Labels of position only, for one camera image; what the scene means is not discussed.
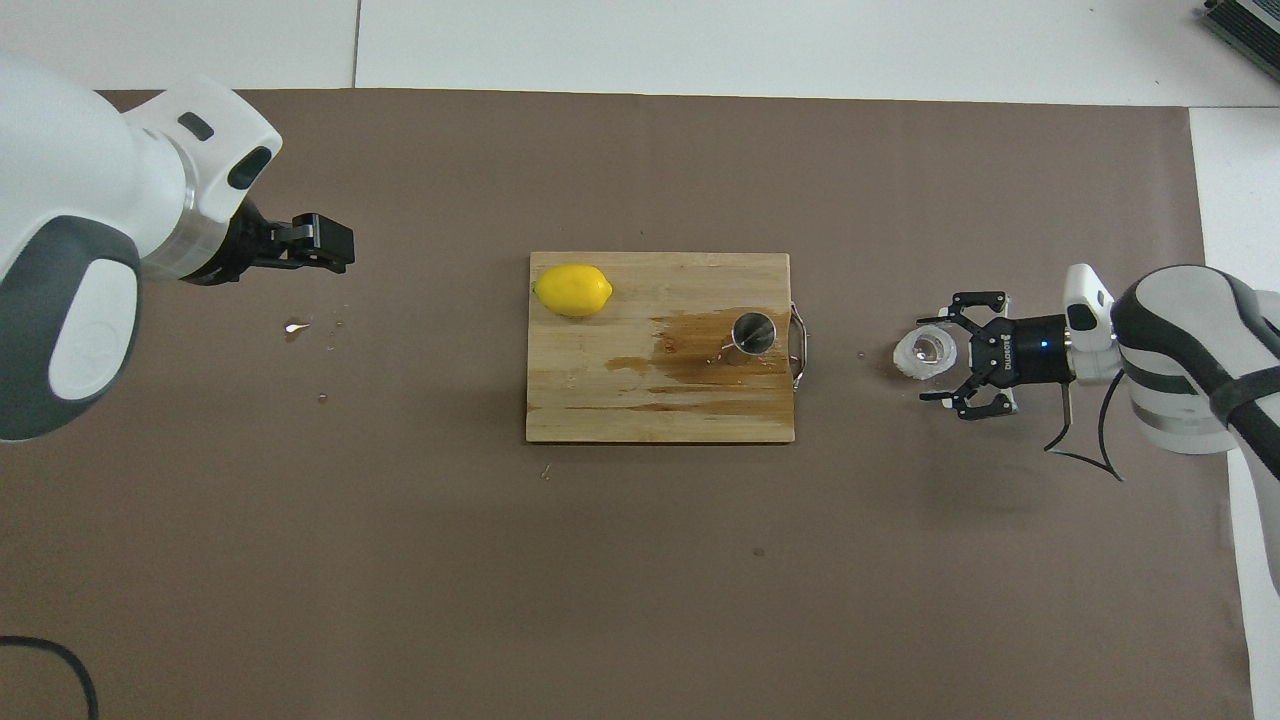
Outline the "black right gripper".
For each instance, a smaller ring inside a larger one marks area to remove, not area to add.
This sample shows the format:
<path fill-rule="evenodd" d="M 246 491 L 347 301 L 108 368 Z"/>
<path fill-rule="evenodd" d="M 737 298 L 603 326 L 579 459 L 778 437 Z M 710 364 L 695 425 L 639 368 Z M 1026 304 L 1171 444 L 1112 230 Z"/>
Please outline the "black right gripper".
<path fill-rule="evenodd" d="M 1075 380 L 1068 360 L 1066 316 L 1005 318 L 1009 302 L 1004 291 L 960 291 L 933 316 L 916 319 L 918 325 L 955 325 L 972 334 L 972 374 L 956 389 L 918 395 L 920 401 L 941 404 L 961 420 L 977 421 L 1015 414 L 1014 387 Z M 969 307 L 986 307 L 997 318 L 980 327 L 966 315 Z M 977 404 L 975 396 L 984 387 L 996 392 Z"/>

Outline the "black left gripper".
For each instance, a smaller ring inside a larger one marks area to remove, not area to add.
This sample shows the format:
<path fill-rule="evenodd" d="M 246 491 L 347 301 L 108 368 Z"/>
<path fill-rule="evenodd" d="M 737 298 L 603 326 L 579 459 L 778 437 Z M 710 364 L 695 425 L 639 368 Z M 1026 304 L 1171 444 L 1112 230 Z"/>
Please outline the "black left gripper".
<path fill-rule="evenodd" d="M 293 270 L 320 268 L 344 274 L 356 261 L 355 232 L 317 213 L 291 222 L 291 260 L 287 247 L 274 238 L 288 224 L 268 220 L 255 205 L 241 205 L 212 256 L 195 272 L 197 286 L 238 282 L 251 266 Z"/>

